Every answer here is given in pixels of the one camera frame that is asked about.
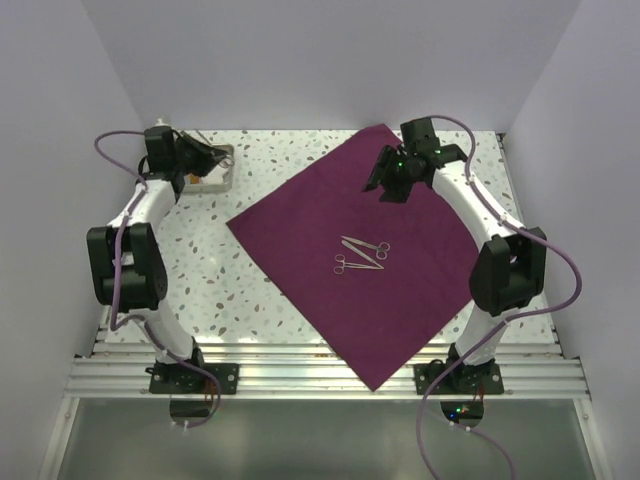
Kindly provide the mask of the metal scissors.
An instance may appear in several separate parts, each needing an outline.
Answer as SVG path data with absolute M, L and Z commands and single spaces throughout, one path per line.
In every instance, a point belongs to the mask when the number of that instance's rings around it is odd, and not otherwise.
M 391 246 L 387 242 L 380 242 L 379 244 L 372 244 L 369 242 L 365 242 L 353 237 L 344 237 L 344 240 L 351 242 L 354 245 L 366 247 L 375 252 L 376 258 L 379 260 L 386 260 L 388 257 L 388 252 L 391 249 Z

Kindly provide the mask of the metal tweezers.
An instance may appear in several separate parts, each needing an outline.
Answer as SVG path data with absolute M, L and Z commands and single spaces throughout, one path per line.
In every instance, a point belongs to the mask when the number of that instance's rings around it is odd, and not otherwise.
M 362 259 L 366 260 L 368 263 L 378 264 L 378 265 L 382 266 L 381 261 L 383 261 L 383 260 L 377 259 L 376 255 L 375 255 L 375 252 L 373 250 L 370 250 L 370 249 L 368 249 L 366 247 L 354 245 L 351 242 L 348 242 L 348 241 L 344 240 L 344 237 L 348 237 L 348 236 L 342 236 L 341 237 L 342 244 L 346 248 L 348 248 L 349 250 L 354 252 L 356 255 L 358 255 Z

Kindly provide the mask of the hemostat clamp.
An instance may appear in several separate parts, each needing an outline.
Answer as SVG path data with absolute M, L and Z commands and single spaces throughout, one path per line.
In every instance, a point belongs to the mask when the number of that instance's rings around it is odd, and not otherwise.
M 336 275 L 342 275 L 347 270 L 350 270 L 350 269 L 357 269 L 357 270 L 382 270 L 383 269 L 383 267 L 378 264 L 371 264 L 371 263 L 363 264 L 363 263 L 349 262 L 346 260 L 346 257 L 342 254 L 336 255 L 334 259 L 336 261 L 336 265 L 333 268 L 333 272 Z

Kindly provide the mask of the small scissors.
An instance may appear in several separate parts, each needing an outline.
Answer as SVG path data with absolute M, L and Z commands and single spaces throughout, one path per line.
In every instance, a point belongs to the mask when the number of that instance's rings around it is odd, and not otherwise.
M 220 168 L 231 168 L 233 167 L 235 164 L 235 160 L 232 154 L 226 153 L 223 157 L 220 158 L 220 162 L 218 163 L 218 166 Z

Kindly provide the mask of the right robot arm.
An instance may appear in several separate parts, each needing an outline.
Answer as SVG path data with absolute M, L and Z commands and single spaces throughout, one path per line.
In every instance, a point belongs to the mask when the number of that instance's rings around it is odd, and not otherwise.
M 508 315 L 542 292 L 546 236 L 500 207 L 471 170 L 474 154 L 442 144 L 433 121 L 427 116 L 403 123 L 401 145 L 381 150 L 364 189 L 381 188 L 381 201 L 404 203 L 414 185 L 425 184 L 456 213 L 478 248 L 469 277 L 471 315 L 430 382 L 447 381 L 464 393 L 490 374 Z

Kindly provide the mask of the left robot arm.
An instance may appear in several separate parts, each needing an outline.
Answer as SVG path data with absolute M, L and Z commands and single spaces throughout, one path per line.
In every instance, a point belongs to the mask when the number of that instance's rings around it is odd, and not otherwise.
M 201 135 L 191 136 L 167 124 L 139 132 L 146 154 L 137 169 L 102 148 L 97 153 L 133 176 L 133 195 L 107 225 L 86 235 L 94 292 L 109 307 L 109 329 L 134 323 L 156 352 L 153 376 L 185 392 L 215 382 L 196 340 L 181 327 L 168 305 L 168 274 L 156 231 L 176 206 L 189 176 L 203 178 L 229 162 L 231 152 Z

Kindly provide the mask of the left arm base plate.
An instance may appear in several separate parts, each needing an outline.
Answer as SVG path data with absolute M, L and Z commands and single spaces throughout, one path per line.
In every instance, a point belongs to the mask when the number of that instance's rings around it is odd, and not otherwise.
M 239 365 L 235 363 L 205 363 L 199 367 L 205 374 L 178 363 L 156 362 L 147 367 L 150 375 L 149 392 L 152 394 L 189 395 L 211 393 L 211 387 L 220 395 L 235 395 L 239 379 Z

